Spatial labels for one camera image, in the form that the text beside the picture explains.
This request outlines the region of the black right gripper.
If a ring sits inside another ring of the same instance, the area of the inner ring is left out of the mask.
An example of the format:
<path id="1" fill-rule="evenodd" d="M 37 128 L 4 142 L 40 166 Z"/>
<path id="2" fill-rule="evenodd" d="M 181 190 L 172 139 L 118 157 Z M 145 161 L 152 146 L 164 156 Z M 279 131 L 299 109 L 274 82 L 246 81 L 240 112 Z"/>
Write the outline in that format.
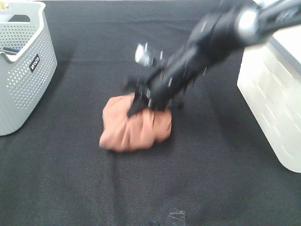
<path id="1" fill-rule="evenodd" d="M 134 99 L 127 112 L 128 118 L 149 107 L 163 111 L 169 102 L 190 82 L 207 69 L 207 58 L 202 56 L 171 56 L 167 61 L 150 56 L 136 56 L 135 62 L 155 66 L 147 77 L 127 80 L 126 88 L 133 89 Z"/>

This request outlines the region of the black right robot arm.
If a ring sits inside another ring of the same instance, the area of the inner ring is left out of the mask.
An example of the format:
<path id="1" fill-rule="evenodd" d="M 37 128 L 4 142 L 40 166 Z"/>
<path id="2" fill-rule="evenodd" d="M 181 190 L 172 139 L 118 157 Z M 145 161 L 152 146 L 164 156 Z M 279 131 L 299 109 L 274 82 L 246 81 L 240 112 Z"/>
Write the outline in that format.
<path id="1" fill-rule="evenodd" d="M 260 45 L 278 30 L 301 23 L 301 3 L 279 0 L 268 6 L 255 3 L 232 6 L 227 11 L 205 15 L 193 28 L 187 41 L 164 59 L 139 44 L 135 51 L 137 64 L 154 67 L 145 77 L 131 78 L 127 89 L 134 90 L 128 117 L 146 108 L 163 111 L 170 105 L 182 107 L 176 96 L 206 71 L 226 59 L 232 52 Z"/>

